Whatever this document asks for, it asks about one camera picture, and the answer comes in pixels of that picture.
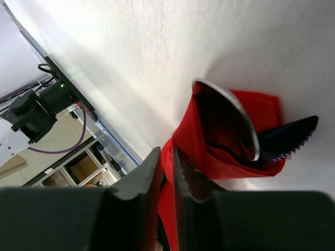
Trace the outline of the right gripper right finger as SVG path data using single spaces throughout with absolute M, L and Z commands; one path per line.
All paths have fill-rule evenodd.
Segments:
M 221 250 L 222 229 L 214 192 L 224 191 L 173 147 L 173 182 L 179 250 Z

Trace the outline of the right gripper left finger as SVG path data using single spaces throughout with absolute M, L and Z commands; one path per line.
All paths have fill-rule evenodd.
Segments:
M 108 189 L 112 250 L 155 250 L 160 154 L 159 147 L 153 148 L 137 168 Z

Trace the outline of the red paper napkin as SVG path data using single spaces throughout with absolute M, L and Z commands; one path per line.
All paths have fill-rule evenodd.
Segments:
M 211 118 L 212 106 L 206 101 L 196 101 L 200 92 L 192 94 L 186 113 L 161 151 L 161 169 L 166 176 L 159 196 L 158 212 L 166 233 L 162 242 L 166 250 L 178 250 L 176 211 L 173 188 L 173 147 L 179 147 L 191 163 L 210 179 L 235 179 L 271 177 L 282 171 L 285 160 L 262 165 L 256 170 L 239 164 L 225 150 L 205 145 L 206 136 L 218 136 L 219 143 L 228 142 L 227 129 Z M 234 90 L 233 94 L 243 105 L 256 132 L 274 129 L 283 123 L 280 99 L 263 93 Z

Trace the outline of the green handled spoon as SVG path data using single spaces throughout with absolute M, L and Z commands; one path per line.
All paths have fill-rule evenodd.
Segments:
M 192 87 L 205 145 L 226 151 L 238 160 L 257 161 L 259 140 L 236 95 L 200 77 L 193 79 Z

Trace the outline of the dark blue knife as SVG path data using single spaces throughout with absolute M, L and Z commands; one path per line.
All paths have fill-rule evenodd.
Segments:
M 318 116 L 310 116 L 259 133 L 259 161 L 272 163 L 290 157 L 309 140 L 318 120 Z

